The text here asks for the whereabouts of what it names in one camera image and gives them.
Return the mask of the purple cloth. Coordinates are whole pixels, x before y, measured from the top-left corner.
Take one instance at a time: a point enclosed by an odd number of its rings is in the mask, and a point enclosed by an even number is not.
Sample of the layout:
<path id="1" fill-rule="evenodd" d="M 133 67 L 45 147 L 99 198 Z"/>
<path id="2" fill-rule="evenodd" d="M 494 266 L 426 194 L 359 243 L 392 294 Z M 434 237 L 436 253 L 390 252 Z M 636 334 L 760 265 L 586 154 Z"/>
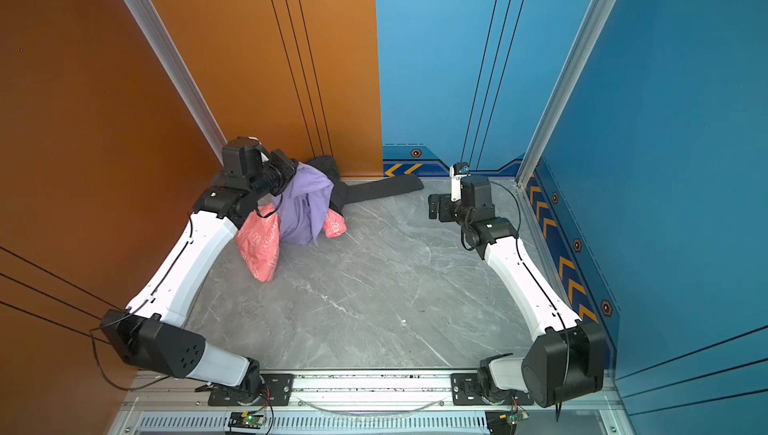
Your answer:
<path id="1" fill-rule="evenodd" d="M 333 182 L 323 172 L 308 164 L 298 164 L 285 190 L 275 197 L 282 243 L 308 245 L 317 239 L 325 224 L 333 188 Z"/>

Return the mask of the pink patterned cloth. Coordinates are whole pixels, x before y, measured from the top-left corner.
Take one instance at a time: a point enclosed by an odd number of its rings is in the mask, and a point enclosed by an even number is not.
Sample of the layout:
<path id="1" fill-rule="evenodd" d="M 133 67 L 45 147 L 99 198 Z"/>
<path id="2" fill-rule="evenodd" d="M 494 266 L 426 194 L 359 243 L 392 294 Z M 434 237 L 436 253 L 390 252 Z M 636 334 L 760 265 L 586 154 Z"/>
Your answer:
<path id="1" fill-rule="evenodd" d="M 314 243 L 321 232 L 335 238 L 347 231 L 344 217 L 330 209 L 313 210 L 299 203 L 280 208 L 272 214 L 273 205 L 264 206 L 267 214 L 251 212 L 236 234 L 238 251 L 251 274 L 260 282 L 269 282 L 274 276 L 280 257 L 281 244 L 308 245 Z"/>

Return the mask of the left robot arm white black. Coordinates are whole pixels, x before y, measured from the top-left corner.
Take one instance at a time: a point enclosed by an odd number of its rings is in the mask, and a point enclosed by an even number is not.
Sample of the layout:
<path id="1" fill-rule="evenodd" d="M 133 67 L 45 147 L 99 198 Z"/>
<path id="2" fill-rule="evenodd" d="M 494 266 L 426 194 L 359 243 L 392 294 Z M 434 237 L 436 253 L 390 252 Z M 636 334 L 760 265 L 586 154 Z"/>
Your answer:
<path id="1" fill-rule="evenodd" d="M 229 141 L 221 155 L 222 169 L 196 200 L 159 269 L 124 309 L 108 310 L 96 330 L 129 366 L 200 381 L 212 396 L 251 405 L 267 393 L 258 361 L 219 348 L 184 325 L 219 253 L 249 215 L 261 214 L 264 197 L 287 188 L 299 163 L 253 137 Z"/>

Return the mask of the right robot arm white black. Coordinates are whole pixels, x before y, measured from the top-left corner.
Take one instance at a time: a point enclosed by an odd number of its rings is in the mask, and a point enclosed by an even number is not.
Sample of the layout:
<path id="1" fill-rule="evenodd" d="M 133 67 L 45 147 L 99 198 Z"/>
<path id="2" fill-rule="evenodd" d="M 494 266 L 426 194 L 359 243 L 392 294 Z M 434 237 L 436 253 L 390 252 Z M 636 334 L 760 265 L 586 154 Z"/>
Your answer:
<path id="1" fill-rule="evenodd" d="M 497 215 L 492 181 L 461 171 L 451 190 L 428 198 L 429 216 L 461 229 L 462 246 L 475 251 L 499 276 L 521 311 L 532 345 L 480 362 L 481 396 L 500 404 L 516 392 L 543 408 L 602 390 L 607 341 L 597 323 L 577 314 L 549 284 L 524 248 L 518 228 Z"/>

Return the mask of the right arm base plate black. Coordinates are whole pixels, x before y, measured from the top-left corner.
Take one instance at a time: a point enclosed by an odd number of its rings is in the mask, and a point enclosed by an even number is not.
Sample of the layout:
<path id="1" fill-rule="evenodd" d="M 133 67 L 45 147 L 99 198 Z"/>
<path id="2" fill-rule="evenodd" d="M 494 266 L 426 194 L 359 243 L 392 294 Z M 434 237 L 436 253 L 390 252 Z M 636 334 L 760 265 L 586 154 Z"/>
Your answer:
<path id="1" fill-rule="evenodd" d="M 458 372 L 450 375 L 451 395 L 456 406 L 503 405 L 533 406 L 529 393 L 498 389 L 478 372 Z"/>

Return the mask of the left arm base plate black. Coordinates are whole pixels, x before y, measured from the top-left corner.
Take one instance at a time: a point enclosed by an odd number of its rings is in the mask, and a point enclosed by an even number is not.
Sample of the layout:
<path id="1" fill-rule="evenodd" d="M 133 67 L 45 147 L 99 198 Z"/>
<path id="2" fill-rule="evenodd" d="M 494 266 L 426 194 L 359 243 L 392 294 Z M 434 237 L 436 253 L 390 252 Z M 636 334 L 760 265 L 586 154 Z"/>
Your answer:
<path id="1" fill-rule="evenodd" d="M 295 376 L 267 373 L 247 377 L 237 387 L 214 384 L 207 404 L 213 407 L 285 407 L 289 404 Z"/>

